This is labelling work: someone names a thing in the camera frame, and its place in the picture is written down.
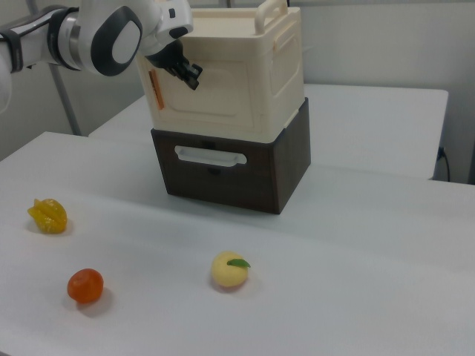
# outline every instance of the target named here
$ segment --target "box handle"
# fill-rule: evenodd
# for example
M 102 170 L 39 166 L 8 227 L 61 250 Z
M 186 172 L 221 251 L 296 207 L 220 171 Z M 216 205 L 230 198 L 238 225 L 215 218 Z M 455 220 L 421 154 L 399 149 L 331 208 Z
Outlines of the box handle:
M 279 8 L 279 12 L 282 16 L 286 15 L 289 12 L 289 10 L 287 9 L 286 0 L 266 0 L 258 7 L 254 18 L 256 35 L 263 35 L 266 32 L 264 27 L 266 17 L 270 15 L 272 11 L 277 7 Z
M 175 146 L 178 158 L 186 162 L 203 163 L 205 165 L 219 165 L 220 167 L 234 167 L 236 164 L 244 165 L 247 158 L 243 154 L 207 150 L 205 148 Z

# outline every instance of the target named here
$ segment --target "small orange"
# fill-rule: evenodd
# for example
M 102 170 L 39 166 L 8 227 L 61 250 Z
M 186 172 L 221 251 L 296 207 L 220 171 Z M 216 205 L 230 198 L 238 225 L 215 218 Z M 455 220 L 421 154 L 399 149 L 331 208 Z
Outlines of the small orange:
M 76 272 L 68 282 L 68 294 L 78 303 L 98 300 L 104 289 L 101 274 L 91 268 Z

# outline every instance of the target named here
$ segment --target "table surface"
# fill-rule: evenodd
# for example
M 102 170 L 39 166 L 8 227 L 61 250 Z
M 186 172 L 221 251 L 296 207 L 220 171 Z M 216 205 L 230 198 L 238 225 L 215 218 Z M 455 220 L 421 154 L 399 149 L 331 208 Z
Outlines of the table surface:
M 305 85 L 312 162 L 430 179 L 448 93 L 443 90 Z M 143 96 L 89 137 L 151 144 Z
M 150 145 L 45 133 L 0 162 L 0 350 L 475 355 L 475 190 L 311 164 L 281 215 L 167 195 Z M 33 198 L 60 201 L 40 234 Z M 252 265 L 238 290 L 214 256 Z M 95 268 L 102 298 L 69 277 Z

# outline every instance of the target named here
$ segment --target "green leaf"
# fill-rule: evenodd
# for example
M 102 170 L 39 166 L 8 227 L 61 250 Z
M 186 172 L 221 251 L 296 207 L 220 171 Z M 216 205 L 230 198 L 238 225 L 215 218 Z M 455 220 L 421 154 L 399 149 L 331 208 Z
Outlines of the green leaf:
M 242 260 L 241 258 L 234 258 L 233 260 L 228 261 L 228 266 L 247 267 L 247 268 L 251 267 L 250 264 L 248 264 L 245 260 Z

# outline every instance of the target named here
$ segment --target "toy fruit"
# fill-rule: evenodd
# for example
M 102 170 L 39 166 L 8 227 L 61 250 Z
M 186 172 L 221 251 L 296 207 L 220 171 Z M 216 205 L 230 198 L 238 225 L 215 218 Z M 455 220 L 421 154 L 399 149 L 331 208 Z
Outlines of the toy fruit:
M 251 266 L 239 254 L 224 251 L 214 258 L 211 276 L 222 287 L 235 287 L 246 280 L 249 267 Z
M 35 220 L 38 228 L 46 234 L 59 234 L 66 229 L 68 216 L 66 210 L 55 199 L 37 200 L 28 214 Z
M 91 268 L 76 272 L 68 282 L 68 295 L 78 303 L 98 300 L 104 289 L 101 274 Z

